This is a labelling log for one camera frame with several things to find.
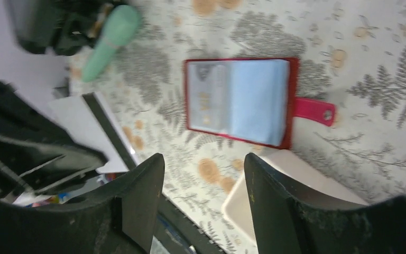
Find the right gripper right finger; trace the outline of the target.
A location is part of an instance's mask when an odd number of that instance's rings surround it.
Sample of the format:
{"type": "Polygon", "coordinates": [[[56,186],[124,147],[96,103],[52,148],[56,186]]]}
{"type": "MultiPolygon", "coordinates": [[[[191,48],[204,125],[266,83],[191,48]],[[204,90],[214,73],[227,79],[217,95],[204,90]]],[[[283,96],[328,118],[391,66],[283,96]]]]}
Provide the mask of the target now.
{"type": "Polygon", "coordinates": [[[349,210],[297,206],[294,233],[260,225],[259,253],[406,253],[406,195],[349,210]]]}

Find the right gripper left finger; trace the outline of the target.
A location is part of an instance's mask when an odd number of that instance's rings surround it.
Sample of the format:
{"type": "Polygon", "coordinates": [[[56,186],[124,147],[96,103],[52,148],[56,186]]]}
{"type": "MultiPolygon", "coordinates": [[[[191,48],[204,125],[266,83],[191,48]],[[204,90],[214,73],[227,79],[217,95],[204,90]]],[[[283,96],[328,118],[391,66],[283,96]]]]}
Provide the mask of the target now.
{"type": "Polygon", "coordinates": [[[156,153],[64,204],[0,201],[0,253],[149,253],[164,171],[156,153]]]}

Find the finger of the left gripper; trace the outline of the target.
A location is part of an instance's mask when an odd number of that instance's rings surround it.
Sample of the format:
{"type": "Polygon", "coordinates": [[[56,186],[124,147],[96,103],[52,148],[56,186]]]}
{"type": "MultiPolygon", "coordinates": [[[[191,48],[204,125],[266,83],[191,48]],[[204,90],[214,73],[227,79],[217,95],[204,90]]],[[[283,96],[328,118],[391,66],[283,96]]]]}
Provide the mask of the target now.
{"type": "Polygon", "coordinates": [[[107,163],[0,81],[0,196],[77,190],[107,163]]]}

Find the red card holder wallet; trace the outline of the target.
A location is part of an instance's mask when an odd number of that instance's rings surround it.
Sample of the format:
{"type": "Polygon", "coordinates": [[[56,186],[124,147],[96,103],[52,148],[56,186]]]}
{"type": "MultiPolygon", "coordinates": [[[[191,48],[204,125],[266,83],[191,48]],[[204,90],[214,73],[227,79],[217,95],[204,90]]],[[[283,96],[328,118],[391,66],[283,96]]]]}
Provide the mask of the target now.
{"type": "Polygon", "coordinates": [[[276,149],[289,149],[295,117],[331,126],[336,113],[334,104],[296,95],[299,67],[296,57],[186,60],[183,70],[187,129],[276,149]],[[187,65],[195,61],[219,61],[230,67],[226,133],[198,131],[189,127],[187,65]]]}

